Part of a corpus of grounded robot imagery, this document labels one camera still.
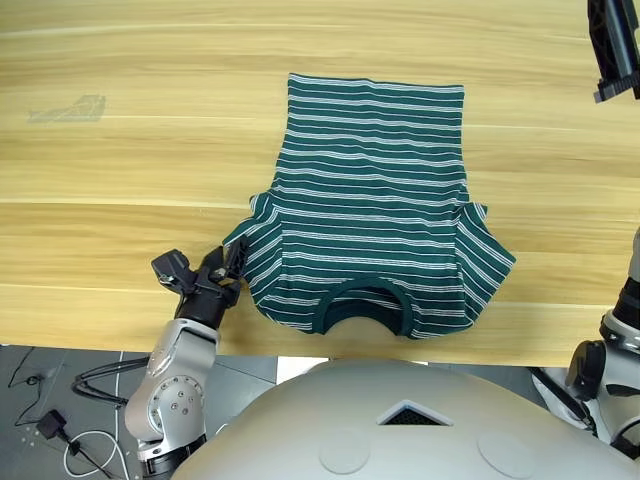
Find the cable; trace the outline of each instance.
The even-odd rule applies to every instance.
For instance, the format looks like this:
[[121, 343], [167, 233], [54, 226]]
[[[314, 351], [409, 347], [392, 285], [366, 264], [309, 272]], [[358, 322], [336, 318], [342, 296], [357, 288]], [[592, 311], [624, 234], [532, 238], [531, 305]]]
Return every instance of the cable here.
[[111, 376], [114, 374], [120, 374], [122, 372], [128, 372], [138, 368], [145, 367], [149, 362], [149, 357], [136, 358], [133, 360], [119, 361], [102, 365], [100, 367], [88, 370], [80, 375], [77, 375], [74, 382], [71, 384], [71, 390], [73, 393], [80, 395], [81, 397], [88, 398], [90, 400], [98, 400], [101, 402], [113, 404], [116, 408], [124, 407], [128, 400], [126, 398], [119, 397], [116, 393], [111, 394], [95, 388], [89, 384], [89, 381], [96, 380]]
[[38, 395], [37, 395], [36, 399], [27, 408], [25, 408], [22, 411], [22, 413], [20, 413], [20, 415], [18, 415], [18, 418], [13, 423], [14, 427], [21, 427], [23, 425], [32, 425], [34, 423], [38, 423], [38, 421], [40, 420], [40, 419], [37, 419], [37, 420], [21, 421], [24, 418], [24, 416], [29, 412], [29, 410], [31, 410], [33, 407], [35, 407], [38, 404], [38, 402], [40, 402], [40, 399], [42, 398], [42, 377], [40, 375], [31, 375], [30, 377], [26, 378], [25, 380], [21, 380], [19, 382], [13, 383], [14, 380], [16, 379], [16, 376], [18, 375], [18, 372], [23, 367], [24, 362], [27, 361], [27, 358], [29, 358], [29, 355], [31, 355], [31, 353], [35, 349], [36, 349], [36, 347], [30, 347], [29, 350], [27, 350], [27, 353], [25, 353], [23, 355], [22, 359], [18, 363], [18, 366], [13, 370], [13, 373], [11, 374], [11, 380], [9, 380], [9, 383], [7, 384], [7, 388], [13, 388], [13, 387], [15, 387], [17, 385], [22, 385], [23, 383], [26, 383], [27, 385], [30, 385], [30, 386], [33, 386], [33, 385], [37, 385], [38, 386]]
[[[120, 352], [120, 359], [116, 364], [109, 364], [109, 365], [104, 365], [102, 367], [98, 367], [98, 368], [94, 368], [92, 370], [89, 370], [89, 372], [92, 371], [96, 371], [96, 370], [102, 370], [105, 367], [112, 367], [113, 365], [119, 365], [119, 364], [124, 364], [124, 363], [128, 363], [128, 362], [132, 362], [132, 360], [128, 360], [127, 362], [123, 362], [122, 358], [124, 356], [124, 351]], [[115, 388], [114, 388], [114, 395], [113, 397], [116, 398], [120, 398], [118, 397], [119, 394], [119, 389], [120, 389], [120, 372], [121, 369], [120, 368], [116, 368], [116, 370], [113, 372], [116, 375], [116, 382], [115, 382]], [[86, 432], [82, 432], [79, 433], [78, 435], [76, 435], [75, 437], [73, 437], [71, 439], [71, 443], [80, 440], [81, 438], [87, 436], [87, 435], [101, 435], [103, 437], [108, 438], [112, 443], [113, 443], [113, 449], [111, 450], [111, 454], [109, 455], [109, 458], [107, 458], [107, 460], [99, 467], [99, 468], [95, 468], [93, 470], [90, 470], [88, 472], [85, 473], [75, 473], [72, 472], [71, 469], [69, 468], [69, 465], [67, 463], [67, 457], [68, 457], [68, 453], [69, 453], [69, 445], [67, 445], [67, 447], [64, 449], [64, 455], [62, 457], [62, 464], [64, 466], [64, 471], [67, 472], [67, 475], [69, 475], [72, 478], [84, 478], [84, 477], [88, 477], [89, 475], [93, 475], [94, 473], [99, 472], [101, 469], [104, 469], [109, 462], [111, 462], [111, 460], [113, 459], [114, 455], [116, 454], [116, 452], [118, 453], [118, 456], [120, 457], [120, 463], [122, 465], [122, 470], [124, 472], [124, 476], [126, 480], [131, 480], [129, 478], [129, 471], [127, 470], [127, 463], [124, 460], [124, 454], [122, 453], [122, 448], [120, 448], [120, 444], [118, 443], [119, 441], [119, 433], [120, 433], [120, 422], [119, 422], [119, 406], [116, 406], [115, 410], [114, 410], [114, 418], [115, 418], [115, 426], [114, 426], [114, 435], [111, 435], [108, 432], [104, 432], [102, 430], [88, 430]]]
[[11, 380], [9, 380], [9, 384], [7, 385], [7, 388], [15, 387], [16, 385], [20, 385], [21, 383], [25, 383], [25, 381], [23, 381], [23, 382], [18, 382], [16, 384], [14, 384], [13, 381], [16, 379], [16, 375], [18, 374], [18, 372], [20, 371], [20, 369], [24, 365], [24, 362], [27, 361], [27, 358], [29, 358], [29, 355], [31, 355], [31, 352], [33, 352], [35, 349], [36, 349], [36, 347], [30, 347], [29, 350], [27, 351], [27, 353], [24, 354], [24, 356], [22, 357], [22, 360], [20, 360], [20, 363], [18, 363], [18, 366], [15, 368], [15, 370], [11, 374]]
[[625, 433], [627, 433], [637, 425], [640, 425], [640, 418], [636, 418], [633, 422], [629, 422], [627, 425], [621, 428], [620, 431], [618, 431], [618, 433], [616, 433], [616, 435], [613, 437], [613, 440], [611, 440], [611, 445], [617, 443]]
[[561, 387], [554, 382], [549, 375], [547, 375], [544, 370], [538, 367], [528, 367], [529, 372], [540, 380], [545, 387], [549, 389], [551, 393], [553, 393], [558, 400], [560, 400], [569, 410], [573, 413], [578, 420], [584, 423], [589, 430], [593, 432], [595, 436], [597, 436], [596, 432], [596, 422], [593, 420], [589, 412], [583, 408], [571, 395], [565, 392]]

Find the black cable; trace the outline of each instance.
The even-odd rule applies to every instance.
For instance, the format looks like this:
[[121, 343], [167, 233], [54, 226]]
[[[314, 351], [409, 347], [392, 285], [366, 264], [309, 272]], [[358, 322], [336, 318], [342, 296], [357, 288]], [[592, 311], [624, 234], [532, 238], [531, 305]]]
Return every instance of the black cable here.
[[29, 350], [27, 350], [27, 353], [25, 353], [22, 357], [22, 359], [20, 360], [20, 362], [18, 363], [18, 366], [13, 370], [13, 373], [11, 374], [11, 380], [9, 380], [9, 383], [7, 384], [7, 388], [13, 388], [17, 385], [22, 385], [23, 383], [26, 383], [27, 385], [33, 386], [33, 385], [37, 385], [38, 386], [38, 395], [36, 397], [36, 399], [27, 407], [25, 408], [22, 413], [20, 413], [20, 415], [18, 415], [18, 418], [16, 419], [15, 422], [13, 422], [13, 426], [14, 427], [21, 427], [23, 425], [32, 425], [34, 423], [38, 423], [38, 421], [40, 419], [36, 419], [36, 420], [25, 420], [25, 421], [21, 421], [24, 416], [29, 413], [29, 410], [31, 410], [33, 407], [35, 407], [38, 402], [40, 401], [40, 399], [42, 398], [42, 380], [43, 378], [40, 375], [31, 375], [29, 377], [27, 377], [24, 380], [21, 380], [19, 382], [14, 383], [16, 376], [18, 375], [18, 372], [20, 371], [20, 369], [24, 366], [24, 362], [27, 361], [27, 358], [29, 358], [29, 355], [31, 355], [31, 353], [36, 349], [36, 347], [30, 347]]
[[117, 373], [124, 373], [138, 368], [145, 367], [149, 362], [149, 357], [136, 358], [132, 360], [125, 360], [122, 362], [114, 362], [99, 367], [92, 368], [76, 376], [75, 380], [71, 384], [71, 391], [76, 395], [79, 395], [90, 400], [97, 400], [110, 405], [115, 405], [116, 408], [125, 406], [128, 399], [118, 397], [111, 393], [100, 390], [89, 384], [90, 381], [97, 380], [108, 376], [115, 375]]
[[565, 392], [561, 387], [554, 382], [549, 375], [547, 375], [541, 368], [529, 367], [528, 370], [531, 374], [540, 380], [545, 387], [553, 393], [558, 400], [560, 400], [569, 410], [573, 413], [582, 423], [584, 423], [589, 430], [597, 436], [596, 422], [593, 420], [589, 412], [578, 401]]
[[90, 463], [91, 465], [93, 465], [93, 466], [94, 466], [94, 467], [96, 467], [98, 470], [100, 470], [100, 471], [104, 474], [104, 476], [105, 476], [105, 477], [107, 477], [107, 478], [113, 478], [113, 475], [112, 475], [108, 470], [105, 470], [105, 469], [104, 469], [104, 468], [102, 468], [100, 465], [98, 465], [98, 464], [95, 462], [95, 460], [93, 460], [93, 458], [91, 458], [91, 457], [90, 457], [90, 456], [89, 456], [89, 455], [88, 455], [88, 454], [87, 454], [87, 453], [86, 453], [86, 452], [85, 452], [81, 447], [78, 447], [78, 453], [79, 453], [80, 455], [82, 455], [84, 458], [86, 458], [86, 459], [89, 461], [89, 463]]
[[636, 418], [633, 422], [631, 422], [630, 424], [628, 424], [626, 427], [624, 427], [623, 429], [621, 429], [615, 437], [613, 437], [613, 440], [611, 440], [611, 445], [613, 445], [614, 443], [617, 443], [620, 441], [620, 439], [622, 438], [622, 436], [627, 433], [629, 430], [631, 430], [633, 427], [640, 425], [640, 418]]
[[14, 385], [13, 381], [16, 379], [16, 375], [24, 365], [24, 362], [27, 361], [27, 358], [29, 358], [29, 355], [31, 355], [31, 352], [33, 352], [35, 349], [36, 347], [30, 347], [27, 353], [24, 354], [24, 356], [22, 357], [22, 360], [20, 360], [20, 363], [18, 363], [18, 366], [15, 368], [15, 370], [11, 374], [11, 380], [9, 380], [9, 384], [7, 385], [7, 388], [15, 387], [16, 385], [20, 385], [21, 383], [26, 383], [26, 380], [24, 380]]

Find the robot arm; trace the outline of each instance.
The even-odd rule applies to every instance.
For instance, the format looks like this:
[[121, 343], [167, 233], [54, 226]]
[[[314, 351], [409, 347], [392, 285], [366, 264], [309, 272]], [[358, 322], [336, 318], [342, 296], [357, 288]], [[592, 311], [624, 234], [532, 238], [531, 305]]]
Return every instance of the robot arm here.
[[138, 459], [146, 479], [169, 479], [206, 441], [205, 381], [215, 361], [224, 312], [240, 294], [246, 256], [247, 239], [240, 237], [226, 262], [219, 247], [195, 272], [177, 250], [152, 262], [160, 283], [179, 293], [181, 300], [125, 410], [127, 429], [138, 439]]

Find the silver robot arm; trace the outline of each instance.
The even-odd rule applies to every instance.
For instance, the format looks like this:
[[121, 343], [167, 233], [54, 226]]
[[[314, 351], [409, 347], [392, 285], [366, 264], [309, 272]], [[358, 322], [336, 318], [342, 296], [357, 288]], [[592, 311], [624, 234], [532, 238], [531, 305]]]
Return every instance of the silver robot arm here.
[[171, 478], [206, 442], [205, 381], [215, 361], [220, 322], [240, 293], [246, 254], [247, 241], [241, 237], [231, 245], [226, 262], [219, 247], [195, 272], [177, 250], [152, 262], [160, 283], [179, 293], [181, 300], [125, 410], [127, 429], [138, 440], [145, 479]]
[[635, 455], [640, 444], [640, 228], [629, 277], [615, 307], [602, 317], [600, 334], [603, 340], [578, 346], [566, 385], [585, 402], [598, 437]]

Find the power adapter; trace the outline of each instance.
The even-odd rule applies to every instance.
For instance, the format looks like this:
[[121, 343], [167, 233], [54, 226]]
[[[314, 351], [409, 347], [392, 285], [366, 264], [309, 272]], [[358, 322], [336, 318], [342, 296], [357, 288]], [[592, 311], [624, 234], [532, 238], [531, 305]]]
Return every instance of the power adapter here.
[[69, 444], [69, 451], [71, 455], [76, 455], [80, 451], [80, 442], [71, 442], [69, 436], [64, 431], [64, 426], [67, 421], [62, 414], [57, 410], [49, 410], [44, 417], [40, 419], [36, 428], [40, 434], [47, 440], [51, 440], [53, 437], [60, 438], [63, 442]]
[[89, 463], [91, 463], [94, 467], [100, 470], [105, 477], [113, 478], [113, 475], [109, 473], [109, 471], [105, 470], [103, 467], [98, 465], [89, 455], [87, 455], [80, 446], [80, 442], [76, 440], [72, 442], [67, 433], [64, 431], [64, 426], [67, 424], [67, 421], [62, 416], [60, 412], [57, 410], [49, 410], [44, 417], [40, 419], [36, 428], [40, 432], [40, 434], [46, 438], [47, 440], [51, 440], [53, 437], [58, 437], [67, 445], [69, 445], [69, 453], [75, 456], [80, 453], [84, 458], [86, 458]]

